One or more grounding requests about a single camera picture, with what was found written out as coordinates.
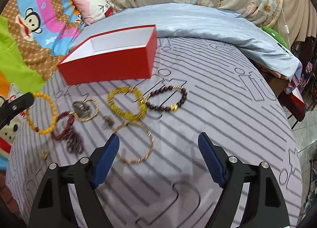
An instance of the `green cloth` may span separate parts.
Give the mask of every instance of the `green cloth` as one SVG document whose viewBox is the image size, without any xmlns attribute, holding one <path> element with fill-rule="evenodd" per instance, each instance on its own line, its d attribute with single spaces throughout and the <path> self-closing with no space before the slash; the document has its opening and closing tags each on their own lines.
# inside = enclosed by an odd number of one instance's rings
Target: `green cloth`
<svg viewBox="0 0 317 228">
<path fill-rule="evenodd" d="M 38 92 L 45 84 L 43 78 L 27 67 L 19 48 L 8 31 L 8 21 L 0 16 L 0 70 L 9 83 L 18 86 L 21 92 Z"/>
<path fill-rule="evenodd" d="M 271 35 L 275 38 L 276 41 L 278 41 L 281 45 L 283 45 L 286 49 L 289 50 L 288 44 L 285 42 L 285 40 L 282 38 L 282 36 L 276 32 L 274 29 L 271 29 L 269 27 L 263 27 L 261 26 L 261 29 Z"/>
</svg>

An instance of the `open gift box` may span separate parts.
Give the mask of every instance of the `open gift box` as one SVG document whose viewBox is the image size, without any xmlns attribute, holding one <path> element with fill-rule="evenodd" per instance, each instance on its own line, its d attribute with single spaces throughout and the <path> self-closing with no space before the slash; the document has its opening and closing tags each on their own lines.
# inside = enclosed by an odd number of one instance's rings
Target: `open gift box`
<svg viewBox="0 0 317 228">
<path fill-rule="evenodd" d="M 67 85 L 146 79 L 152 74 L 156 48 L 155 25 L 123 28 L 87 38 L 57 67 Z"/>
</svg>

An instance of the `pink pillow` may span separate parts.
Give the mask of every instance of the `pink pillow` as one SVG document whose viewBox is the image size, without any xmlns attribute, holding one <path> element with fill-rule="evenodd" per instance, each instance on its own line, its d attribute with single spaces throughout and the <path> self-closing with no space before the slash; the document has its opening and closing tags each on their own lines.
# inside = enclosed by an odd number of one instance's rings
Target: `pink pillow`
<svg viewBox="0 0 317 228">
<path fill-rule="evenodd" d="M 114 13 L 107 0 L 73 0 L 73 3 L 86 25 L 91 25 Z"/>
</svg>

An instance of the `light blue blanket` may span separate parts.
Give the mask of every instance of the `light blue blanket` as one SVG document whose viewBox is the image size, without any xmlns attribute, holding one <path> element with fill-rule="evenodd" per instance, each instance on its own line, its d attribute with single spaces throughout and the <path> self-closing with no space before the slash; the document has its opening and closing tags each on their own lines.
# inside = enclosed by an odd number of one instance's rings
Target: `light blue blanket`
<svg viewBox="0 0 317 228">
<path fill-rule="evenodd" d="M 84 28 L 72 48 L 86 38 L 115 29 L 156 24 L 158 37 L 198 37 L 235 45 L 247 58 L 298 80 L 300 61 L 241 14 L 192 4 L 159 4 L 123 10 Z"/>
</svg>

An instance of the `dark red beaded bracelet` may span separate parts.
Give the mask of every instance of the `dark red beaded bracelet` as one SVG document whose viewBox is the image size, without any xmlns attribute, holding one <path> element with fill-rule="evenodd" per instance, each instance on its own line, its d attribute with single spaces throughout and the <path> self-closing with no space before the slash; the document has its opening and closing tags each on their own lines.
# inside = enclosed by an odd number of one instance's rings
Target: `dark red beaded bracelet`
<svg viewBox="0 0 317 228">
<path fill-rule="evenodd" d="M 166 92 L 168 90 L 172 90 L 172 89 L 179 89 L 181 91 L 181 93 L 182 93 L 182 98 L 176 104 L 164 107 L 164 106 L 153 105 L 153 104 L 148 102 L 148 100 L 151 97 L 156 96 L 156 95 L 161 94 L 161 93 L 164 93 L 164 92 Z M 177 111 L 178 107 L 181 107 L 182 104 L 184 104 L 186 100 L 187 100 L 187 92 L 186 92 L 186 89 L 183 88 L 182 86 L 164 86 L 164 87 L 161 87 L 160 89 L 155 90 L 155 91 L 151 92 L 150 94 L 148 94 L 147 97 L 144 100 L 144 103 L 151 110 L 156 110 L 156 111 Z"/>
<path fill-rule="evenodd" d="M 61 134 L 59 135 L 56 135 L 53 131 L 51 132 L 51 135 L 52 135 L 52 138 L 55 139 L 55 140 L 62 140 L 66 134 L 70 131 L 73 123 L 74 123 L 74 116 L 71 114 L 70 111 L 65 111 L 65 112 L 62 112 L 58 117 L 57 117 L 57 120 L 56 122 L 58 122 L 60 119 L 63 119 L 64 117 L 66 116 L 70 116 L 67 120 L 67 124 L 66 124 L 66 127 L 63 129 L 63 131 L 61 132 Z"/>
</svg>

